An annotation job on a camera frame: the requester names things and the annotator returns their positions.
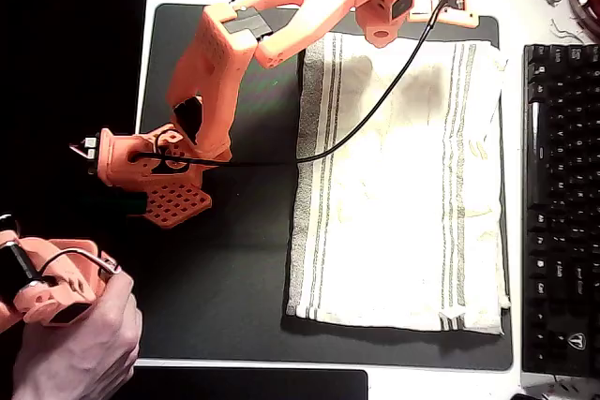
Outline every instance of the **cable connector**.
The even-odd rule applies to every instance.
[[[70,144],[68,148],[77,155],[89,161],[94,161],[98,157],[98,141],[98,137],[85,138],[79,144]]]

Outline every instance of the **leader arm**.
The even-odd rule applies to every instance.
[[[92,241],[22,237],[0,216],[0,333],[20,320],[67,326],[82,319],[120,272]]]
[[[103,129],[73,150],[90,159],[106,185],[145,192],[147,219],[170,228],[209,208],[202,178],[210,165],[188,164],[136,155],[229,161],[230,128],[240,82],[250,60],[276,67],[330,31],[346,14],[355,17],[367,41],[389,44],[407,20],[427,21],[438,0],[234,0],[207,6],[195,36],[178,61],[167,93],[171,122],[148,134],[114,136]],[[476,26],[469,0],[454,0],[440,21]],[[299,6],[290,22],[274,31],[261,11]]]

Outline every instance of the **black wire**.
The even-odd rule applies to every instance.
[[[44,264],[39,268],[39,274],[40,275],[44,275],[44,272],[46,272],[46,270],[48,269],[48,266],[50,266],[50,264],[52,264],[53,262],[55,262],[57,259],[59,259],[60,257],[62,257],[63,255],[66,255],[67,253],[75,253],[77,255],[81,255],[84,258],[89,259],[90,261],[92,261],[94,264],[97,265],[97,267],[103,269],[102,266],[100,266],[97,262],[94,261],[93,258],[88,257],[85,255],[85,252],[78,252],[76,250],[61,250],[58,253],[55,253],[54,255],[52,255],[50,258],[48,258],[46,260],[46,262],[44,262]]]
[[[427,25],[425,26],[423,33],[421,33],[421,36],[419,37],[416,45],[414,46],[414,50],[412,51],[411,56],[409,56],[409,59],[404,64],[404,67],[399,71],[399,73],[396,75],[396,77],[390,83],[390,85],[387,87],[387,89],[385,89],[385,92],[383,92],[382,96],[377,101],[375,106],[373,106],[373,108],[368,112],[368,114],[350,131],[350,133],[348,133],[341,141],[337,142],[335,145],[333,145],[331,148],[325,150],[324,152],[321,152],[321,153],[313,155],[313,156],[303,156],[301,158],[296,158],[296,159],[289,160],[289,161],[246,161],[246,162],[244,162],[244,161],[242,161],[242,162],[215,161],[215,160],[211,160],[211,159],[189,158],[186,156],[172,156],[172,155],[163,155],[163,154],[151,153],[151,152],[140,152],[132,157],[132,161],[137,161],[140,158],[155,158],[155,159],[161,159],[163,161],[175,161],[178,163],[189,163],[189,164],[203,164],[205,166],[214,166],[214,167],[223,167],[223,168],[247,168],[247,167],[260,167],[260,166],[285,166],[285,165],[290,165],[290,164],[310,163],[312,161],[316,161],[318,159],[322,159],[327,156],[330,156],[337,149],[339,149],[342,145],[344,145],[346,142],[351,140],[354,137],[354,135],[356,135],[356,133],[358,133],[361,130],[361,128],[363,126],[365,126],[365,124],[370,120],[370,118],[373,117],[373,115],[377,112],[377,110],[380,108],[380,106],[383,104],[383,102],[388,98],[388,96],[390,95],[392,90],[396,87],[396,85],[398,84],[400,79],[404,76],[404,74],[410,67],[411,63],[413,62],[414,58],[416,57],[416,54],[418,54],[419,50],[423,46],[423,43],[427,39],[429,32],[431,32],[431,30],[433,29],[433,25],[435,25],[435,22],[438,20],[438,16],[440,15],[442,8],[446,5],[446,2],[447,2],[447,0],[440,0],[438,5],[433,9],[433,11],[431,12],[431,17],[429,18],[429,21],[427,22]]]

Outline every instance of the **gray stripe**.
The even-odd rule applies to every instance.
[[[450,270],[448,271],[448,296],[450,297],[450,306],[454,306],[454,290],[452,289],[454,283],[454,254],[457,248],[457,244],[454,240],[454,194],[452,191],[452,186],[454,184],[454,143],[452,143],[452,139],[454,138],[455,125],[457,122],[458,115],[458,94],[460,89],[460,76],[462,75],[462,60],[465,55],[465,45],[460,45],[460,59],[458,60],[458,75],[457,75],[457,99],[455,101],[455,109],[452,116],[452,128],[450,129],[450,164],[448,164],[448,174],[450,177],[450,193],[448,196],[448,207],[449,207],[449,226],[450,226]]]
[[[327,102],[327,121],[325,123],[325,137],[323,142],[323,150],[329,148],[329,134],[331,132],[331,115],[333,110],[334,101],[334,82],[336,80],[336,34],[333,34],[332,38],[332,57],[331,57],[331,79],[329,82],[329,99]],[[308,309],[314,305],[315,301],[315,288],[317,285],[317,269],[319,264],[319,242],[321,240],[321,225],[323,222],[323,197],[325,189],[325,166],[326,160],[322,160],[321,163],[321,179],[319,182],[319,216],[317,219],[317,236],[315,245],[315,255],[312,261],[312,283],[310,285],[310,302],[308,303]]]
[[[457,45],[454,45],[454,53],[452,54],[452,65],[450,66],[450,93],[448,94],[448,109],[446,117],[443,121],[443,139],[442,139],[442,310],[445,308],[445,290],[443,285],[446,281],[446,225],[444,218],[446,216],[446,132],[448,128],[448,117],[450,117],[450,109],[452,108],[452,92],[454,89],[454,63],[457,58]]]
[[[300,121],[298,127],[297,154],[300,156],[317,153],[317,136],[319,116],[321,115],[321,98],[323,96],[324,77],[324,39],[319,39],[307,48],[306,54],[299,64],[304,65],[302,71],[302,101],[300,102]],[[298,166],[298,190],[293,210],[292,251],[290,252],[290,294],[286,314],[296,314],[298,305],[303,299],[305,276],[305,259],[311,258],[307,250],[308,229],[310,224],[310,202],[312,199],[313,165]]]
[[[471,86],[471,72],[473,71],[473,60],[475,58],[475,44],[469,45],[467,55],[467,75],[465,76],[465,89],[462,96],[462,107],[460,110],[460,125],[458,126],[458,164],[457,164],[457,214],[458,214],[458,261],[457,261],[457,296],[458,304],[465,306],[465,204],[462,199],[464,185],[465,146],[463,140],[463,129],[465,126],[465,111],[469,99],[469,88]]]
[[[337,63],[339,67],[337,68],[337,94],[336,94],[336,113],[334,114],[334,126],[333,132],[334,136],[331,140],[331,145],[336,145],[336,139],[338,137],[338,116],[339,116],[339,98],[341,92],[341,74],[342,74],[342,63],[344,62],[343,56],[343,44],[344,44],[344,36],[339,36],[339,57],[337,58]],[[317,302],[317,309],[321,307],[321,297],[323,292],[323,270],[325,268],[325,252],[327,251],[327,231],[329,230],[329,211],[331,209],[331,183],[333,180],[333,172],[334,172],[334,156],[335,154],[331,154],[329,156],[329,181],[327,182],[327,211],[325,215],[325,228],[323,230],[324,236],[322,240],[322,258],[321,258],[321,282],[319,284],[319,301]]]

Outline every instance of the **white desk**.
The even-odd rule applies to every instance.
[[[142,75],[139,95],[139,126],[142,112],[143,88],[145,85],[150,38],[154,12],[162,3],[212,4],[229,0],[147,0],[144,39],[142,49]],[[481,15],[494,16],[500,24],[501,50],[508,59],[506,80],[502,93],[504,167],[506,190],[507,245],[509,254],[510,291],[513,304],[513,366],[506,372],[474,372],[456,370],[432,370],[408,367],[361,366],[368,372],[369,399],[391,400],[400,398],[445,398],[445,399],[509,399],[520,392],[521,385],[521,59],[525,44],[556,43],[560,41],[550,32],[550,19],[562,29],[578,31],[570,19],[571,12],[566,0],[551,7],[545,0],[474,0],[475,9]],[[560,41],[574,43],[571,39]],[[138,365],[198,365],[198,366],[302,366],[327,367],[323,364],[292,363],[240,363],[176,360],[140,360]],[[547,378],[524,378],[531,385]]]

